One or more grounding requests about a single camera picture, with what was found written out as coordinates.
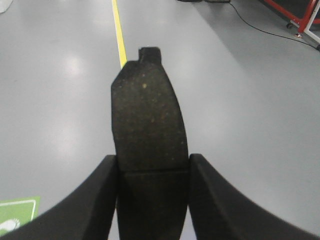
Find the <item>yellow floor line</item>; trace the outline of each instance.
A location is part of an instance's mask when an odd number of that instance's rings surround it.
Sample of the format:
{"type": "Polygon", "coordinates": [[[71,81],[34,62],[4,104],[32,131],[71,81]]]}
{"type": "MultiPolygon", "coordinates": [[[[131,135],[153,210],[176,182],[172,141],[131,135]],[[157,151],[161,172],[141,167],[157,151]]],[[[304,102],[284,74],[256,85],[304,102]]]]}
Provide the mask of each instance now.
{"type": "Polygon", "coordinates": [[[124,37],[122,35],[117,0],[112,0],[112,10],[115,24],[116,41],[118,43],[120,65],[122,68],[127,62],[127,54],[125,49],[124,37]]]}

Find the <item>epoxy floor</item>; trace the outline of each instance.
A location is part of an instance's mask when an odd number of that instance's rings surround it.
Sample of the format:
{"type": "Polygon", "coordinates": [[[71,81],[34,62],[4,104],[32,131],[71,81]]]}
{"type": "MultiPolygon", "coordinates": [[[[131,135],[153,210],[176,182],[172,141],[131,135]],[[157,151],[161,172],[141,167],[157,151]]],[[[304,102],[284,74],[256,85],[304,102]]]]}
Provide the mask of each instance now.
{"type": "MultiPolygon", "coordinates": [[[[293,37],[259,1],[232,4],[257,28],[293,37]]],[[[189,152],[320,236],[320,53],[249,27],[229,4],[118,0],[118,10],[128,60],[161,48],[189,152]]],[[[14,0],[0,30],[0,201],[40,196],[41,214],[115,153],[112,1],[14,0]]],[[[181,239],[195,239],[189,217],[181,239]]]]}

